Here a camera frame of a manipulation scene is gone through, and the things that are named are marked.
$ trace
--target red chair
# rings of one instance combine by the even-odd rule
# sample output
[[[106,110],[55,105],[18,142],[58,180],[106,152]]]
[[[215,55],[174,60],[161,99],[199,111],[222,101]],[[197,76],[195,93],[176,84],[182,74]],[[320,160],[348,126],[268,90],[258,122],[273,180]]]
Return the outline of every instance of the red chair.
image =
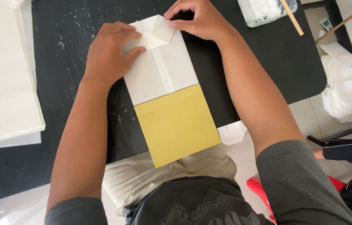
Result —
[[[336,180],[331,176],[328,176],[328,177],[332,182],[332,184],[336,187],[337,191],[340,191],[346,185],[344,182]],[[270,208],[270,205],[269,205],[268,197],[263,191],[261,182],[255,180],[254,178],[249,178],[247,180],[247,187],[262,199],[262,201],[265,203],[266,207],[268,207],[270,211],[269,220],[272,221],[273,223],[276,223],[275,217],[273,216],[272,209]]]

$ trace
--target black table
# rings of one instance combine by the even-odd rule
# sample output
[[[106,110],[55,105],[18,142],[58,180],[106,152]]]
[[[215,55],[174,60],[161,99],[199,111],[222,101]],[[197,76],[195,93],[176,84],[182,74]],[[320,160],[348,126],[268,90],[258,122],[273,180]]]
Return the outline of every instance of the black table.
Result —
[[[89,44],[101,25],[132,23],[163,14],[174,1],[33,1],[37,90],[46,130],[41,132],[41,144],[0,149],[0,198],[50,182],[56,150],[83,77]],[[298,35],[287,16],[249,28],[236,0],[212,2],[242,34],[287,103],[323,91],[326,76],[300,3],[294,15],[303,36]],[[179,16],[191,18],[189,13]],[[238,121],[216,44],[185,32],[183,38],[216,126]],[[108,163],[148,150],[123,79],[110,90],[108,123]]]

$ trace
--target yellow sheet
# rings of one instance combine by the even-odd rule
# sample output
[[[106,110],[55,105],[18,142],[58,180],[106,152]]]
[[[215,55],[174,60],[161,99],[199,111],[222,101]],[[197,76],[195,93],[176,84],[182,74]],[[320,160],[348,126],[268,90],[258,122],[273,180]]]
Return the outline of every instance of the yellow sheet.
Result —
[[[221,143],[199,84],[134,109],[156,168]]]

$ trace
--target right hand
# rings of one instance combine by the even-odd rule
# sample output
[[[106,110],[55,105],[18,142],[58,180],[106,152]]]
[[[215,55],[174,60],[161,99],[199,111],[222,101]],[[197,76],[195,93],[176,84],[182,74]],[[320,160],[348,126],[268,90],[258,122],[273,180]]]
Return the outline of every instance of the right hand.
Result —
[[[216,43],[227,34],[237,32],[209,0],[178,0],[168,9],[164,17],[170,20],[178,12],[188,10],[195,12],[193,20],[171,20],[169,27],[186,31],[205,40],[213,40]]]

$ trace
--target wooden stick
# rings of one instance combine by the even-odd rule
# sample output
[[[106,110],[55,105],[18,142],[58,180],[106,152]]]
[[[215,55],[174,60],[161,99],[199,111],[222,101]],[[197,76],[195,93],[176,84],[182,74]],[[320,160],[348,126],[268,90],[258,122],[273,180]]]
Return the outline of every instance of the wooden stick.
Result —
[[[291,19],[291,22],[293,22],[294,27],[296,27],[296,30],[297,30],[298,34],[300,36],[303,35],[303,31],[302,31],[300,25],[298,24],[296,18],[294,17],[293,12],[291,12],[290,7],[286,3],[286,0],[280,0],[280,2],[282,3],[284,9],[286,10],[286,12],[288,14],[288,17]]]
[[[315,41],[315,44],[318,44],[319,42],[321,42],[324,38],[326,38],[326,36],[330,33],[333,33],[336,29],[338,29],[339,27],[343,26],[345,23],[347,23],[350,19],[352,19],[352,15],[349,16],[348,18],[346,18],[345,20],[343,20],[343,22],[339,23],[337,26],[333,27],[333,29],[331,29],[329,32],[325,33],[322,37],[320,37],[318,40]]]

